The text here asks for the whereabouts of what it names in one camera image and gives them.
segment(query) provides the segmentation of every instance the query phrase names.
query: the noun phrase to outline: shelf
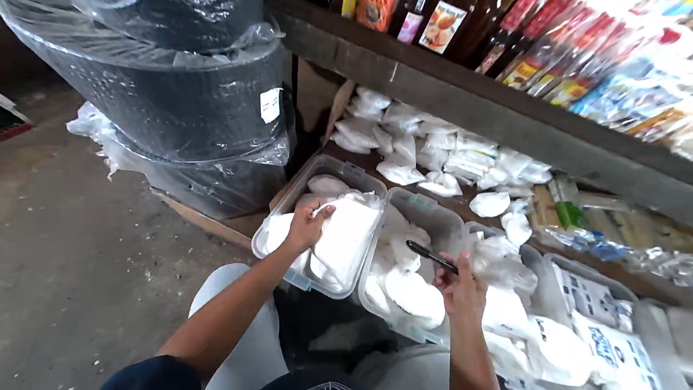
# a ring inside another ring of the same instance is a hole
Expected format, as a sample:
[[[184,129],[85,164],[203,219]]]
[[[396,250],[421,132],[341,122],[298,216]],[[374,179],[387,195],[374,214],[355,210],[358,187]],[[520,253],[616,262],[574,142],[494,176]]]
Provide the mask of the shelf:
[[[265,0],[306,60],[693,226],[693,163],[307,0]]]

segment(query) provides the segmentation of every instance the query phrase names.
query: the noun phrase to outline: concrete floor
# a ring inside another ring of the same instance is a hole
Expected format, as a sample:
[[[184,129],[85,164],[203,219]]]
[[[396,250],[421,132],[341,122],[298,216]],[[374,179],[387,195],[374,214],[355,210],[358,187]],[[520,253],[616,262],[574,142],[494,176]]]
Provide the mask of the concrete floor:
[[[65,130],[82,104],[67,84],[27,88],[10,96],[37,127],[0,142],[0,389],[97,389],[157,351],[214,269],[254,257],[140,173],[109,181],[98,145]]]

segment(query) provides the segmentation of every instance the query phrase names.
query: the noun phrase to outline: forearm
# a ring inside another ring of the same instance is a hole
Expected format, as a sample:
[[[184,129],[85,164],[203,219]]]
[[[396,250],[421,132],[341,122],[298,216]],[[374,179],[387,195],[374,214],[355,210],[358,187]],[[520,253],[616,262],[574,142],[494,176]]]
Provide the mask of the forearm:
[[[450,390],[497,390],[498,381],[479,323],[451,321]]]
[[[178,357],[203,381],[211,378],[299,254],[282,244],[183,323],[158,355]]]

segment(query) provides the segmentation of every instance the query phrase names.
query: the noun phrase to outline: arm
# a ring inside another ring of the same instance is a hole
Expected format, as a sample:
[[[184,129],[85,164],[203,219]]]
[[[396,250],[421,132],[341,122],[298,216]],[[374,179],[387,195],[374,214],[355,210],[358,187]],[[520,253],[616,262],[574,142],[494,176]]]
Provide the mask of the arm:
[[[493,363],[486,348],[481,318],[486,305],[486,285],[473,276],[468,253],[456,260],[459,275],[439,269],[435,284],[443,289],[450,317],[450,390],[497,390]]]
[[[193,367],[206,382],[234,349],[263,303],[294,260],[320,237],[322,223],[334,212],[316,199],[297,207],[291,229],[278,249],[255,264],[178,328],[157,355],[171,355]]]

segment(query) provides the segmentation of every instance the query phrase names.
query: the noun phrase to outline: hand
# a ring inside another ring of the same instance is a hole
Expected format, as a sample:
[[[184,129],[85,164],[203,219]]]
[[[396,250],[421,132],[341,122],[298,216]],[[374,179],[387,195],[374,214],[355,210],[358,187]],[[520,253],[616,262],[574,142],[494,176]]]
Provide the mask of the hand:
[[[291,221],[291,229],[284,240],[284,244],[289,245],[298,253],[303,253],[309,247],[315,245],[322,234],[322,223],[325,219],[332,216],[335,206],[323,207],[315,217],[313,212],[320,207],[320,200],[313,199],[296,205],[294,219]]]
[[[470,253],[460,253],[457,260],[445,252],[440,252],[440,256],[456,264],[459,269],[459,275],[455,275],[449,269],[439,268],[433,281],[433,284],[443,291],[450,324],[454,325],[467,319],[481,324],[488,286],[472,274],[469,266]]]

